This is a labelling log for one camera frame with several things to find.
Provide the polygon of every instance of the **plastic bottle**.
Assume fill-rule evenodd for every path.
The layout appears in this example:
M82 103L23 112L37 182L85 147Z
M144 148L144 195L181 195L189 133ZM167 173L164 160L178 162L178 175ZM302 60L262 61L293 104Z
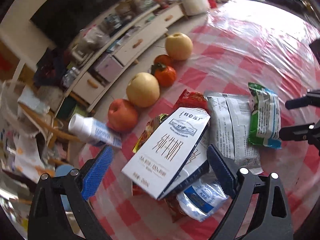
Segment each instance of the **plastic bottle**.
M121 137L104 123L93 117L74 114L69 122L69 132L94 146L110 145L121 148Z

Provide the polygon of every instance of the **red checkered tablecloth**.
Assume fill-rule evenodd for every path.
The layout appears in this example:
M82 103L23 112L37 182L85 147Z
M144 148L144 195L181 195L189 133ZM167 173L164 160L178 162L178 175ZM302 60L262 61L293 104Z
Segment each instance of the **red checkered tablecloth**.
M91 198L95 215L114 240L205 240L230 204L202 223L189 217L172 223L164 202L148 195L132 197L131 181L121 173L147 122L158 114L171 113L184 89L249 94L248 82L255 82L279 95L283 127L319 119L319 108L289 111L284 107L287 100L320 87L320 66L308 46L320 33L297 16L263 3L234 0L208 14L207 21L189 36L194 44L192 57L175 64L177 81L162 90L161 98L144 110L132 133L123 137L123 149L115 152ZM80 165L99 150L86 145ZM296 230L320 196L318 150L307 142L283 142L281 150L264 148L260 155L265 173L277 172L284 184ZM248 227L255 201L254 196L239 234Z

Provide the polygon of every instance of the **white bottle cap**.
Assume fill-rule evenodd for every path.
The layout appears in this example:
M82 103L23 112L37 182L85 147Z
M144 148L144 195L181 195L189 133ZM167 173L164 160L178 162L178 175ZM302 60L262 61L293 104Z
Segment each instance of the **white bottle cap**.
M68 130L69 132L76 134L76 135L81 135L82 129L84 125L84 117L79 114L74 114L69 122Z

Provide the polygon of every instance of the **apple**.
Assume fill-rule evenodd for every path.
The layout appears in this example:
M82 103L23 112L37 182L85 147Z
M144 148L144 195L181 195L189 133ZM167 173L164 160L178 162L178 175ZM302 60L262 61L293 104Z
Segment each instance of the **apple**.
M175 33L165 40L168 55L175 60L186 60L193 50L192 40L183 33Z
M111 129L117 132L129 132L138 123L138 112L128 100L116 99L109 107L108 119Z
M152 106L160 97L158 80L149 73L138 73L129 81L126 93L129 101L134 105Z

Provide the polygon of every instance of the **table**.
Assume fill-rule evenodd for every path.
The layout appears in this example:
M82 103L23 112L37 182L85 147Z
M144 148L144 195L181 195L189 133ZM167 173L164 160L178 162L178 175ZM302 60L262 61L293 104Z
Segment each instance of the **table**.
M320 109L287 110L284 103L319 87L320 66L308 44L320 37L311 25L271 5L233 0L208 14L207 22L188 34L194 43L191 58L174 65L175 84L145 109L135 129L123 137L123 149L115 152L95 197L94 213L112 239L208 239L231 201L202 223L189 217L172 223L167 205L148 195L132 197L131 181L121 169L147 122L160 113L171 113L179 95L190 91L247 94L248 82L274 90L281 104L281 126L316 122ZM100 149L86 145L79 164L95 157ZM296 230L320 196L320 157L307 142L283 142L282 149L260 152L265 174L277 172L282 180ZM243 234L252 217L257 196L239 231Z

